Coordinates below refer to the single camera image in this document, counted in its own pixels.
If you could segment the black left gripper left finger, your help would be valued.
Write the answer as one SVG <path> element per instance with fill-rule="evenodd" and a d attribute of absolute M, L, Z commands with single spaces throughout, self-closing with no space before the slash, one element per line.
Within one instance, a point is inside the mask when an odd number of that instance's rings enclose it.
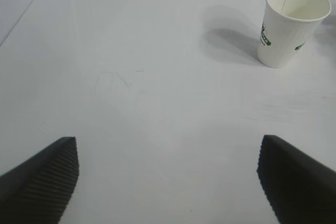
<path fill-rule="evenodd" d="M 58 223 L 78 177 L 76 138 L 54 141 L 1 176 L 1 223 Z"/>

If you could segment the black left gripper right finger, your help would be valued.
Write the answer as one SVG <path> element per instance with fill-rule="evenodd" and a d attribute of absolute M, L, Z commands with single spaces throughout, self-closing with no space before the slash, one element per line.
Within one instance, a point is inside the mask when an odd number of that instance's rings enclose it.
<path fill-rule="evenodd" d="M 335 171 L 264 135 L 257 175 L 279 223 L 335 223 Z"/>

